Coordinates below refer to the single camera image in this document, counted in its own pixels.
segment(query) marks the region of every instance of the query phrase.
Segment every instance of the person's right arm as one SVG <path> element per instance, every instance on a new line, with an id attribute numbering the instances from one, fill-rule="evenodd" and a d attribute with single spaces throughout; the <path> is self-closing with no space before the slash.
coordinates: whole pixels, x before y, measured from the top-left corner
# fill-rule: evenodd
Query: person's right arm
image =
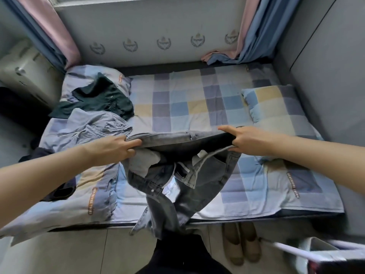
<path id="1" fill-rule="evenodd" d="M 279 157 L 365 195 L 365 147 L 271 133 L 252 126 L 218 129 L 236 137 L 233 151 Z"/>

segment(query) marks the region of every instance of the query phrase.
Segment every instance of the pillowcase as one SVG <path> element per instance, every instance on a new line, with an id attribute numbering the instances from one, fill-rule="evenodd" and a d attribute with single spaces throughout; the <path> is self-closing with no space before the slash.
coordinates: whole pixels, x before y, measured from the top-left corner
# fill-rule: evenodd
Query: pillowcase
<path id="1" fill-rule="evenodd" d="M 266 131 L 317 139 L 292 85 L 243 89 L 255 127 Z M 261 163 L 274 157 L 256 157 Z"/>

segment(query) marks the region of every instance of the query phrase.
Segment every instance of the green garment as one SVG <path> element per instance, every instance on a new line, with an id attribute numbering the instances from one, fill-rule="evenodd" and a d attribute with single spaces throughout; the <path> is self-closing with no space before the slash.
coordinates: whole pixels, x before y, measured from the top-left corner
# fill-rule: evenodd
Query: green garment
<path id="1" fill-rule="evenodd" d="M 91 84 L 73 90 L 72 95 L 79 101 L 59 102 L 49 116 L 67 119 L 75 108 L 84 111 L 109 111 L 125 121 L 134 116 L 132 102 L 102 73 L 98 73 L 96 80 Z"/>

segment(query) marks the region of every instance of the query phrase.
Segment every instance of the tile floor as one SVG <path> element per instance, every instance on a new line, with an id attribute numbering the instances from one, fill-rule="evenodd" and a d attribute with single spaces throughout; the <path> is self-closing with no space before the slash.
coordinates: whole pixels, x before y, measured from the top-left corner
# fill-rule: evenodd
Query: tile floor
<path id="1" fill-rule="evenodd" d="M 259 236 L 285 243 L 287 238 L 314 236 L 309 221 L 273 220 L 255 222 Z M 220 225 L 199 226 L 212 257 L 236 273 L 294 273 L 282 252 L 262 246 L 260 262 L 230 264 L 223 252 Z M 0 266 L 2 274 L 133 274 L 148 263 L 156 239 L 142 230 L 129 236 L 129 229 L 47 233 L 10 247 Z"/>

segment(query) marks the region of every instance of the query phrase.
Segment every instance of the brown slipper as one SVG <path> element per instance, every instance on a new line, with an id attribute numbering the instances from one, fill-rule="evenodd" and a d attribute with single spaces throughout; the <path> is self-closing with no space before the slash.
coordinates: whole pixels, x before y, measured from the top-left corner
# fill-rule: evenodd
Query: brown slipper
<path id="1" fill-rule="evenodd" d="M 258 262 L 261 259 L 261 246 L 253 222 L 240 222 L 238 226 L 244 256 L 249 262 Z"/>
<path id="2" fill-rule="evenodd" d="M 223 249 L 231 263 L 240 266 L 244 264 L 244 254 L 240 242 L 240 236 L 235 223 L 224 223 L 222 225 Z"/>

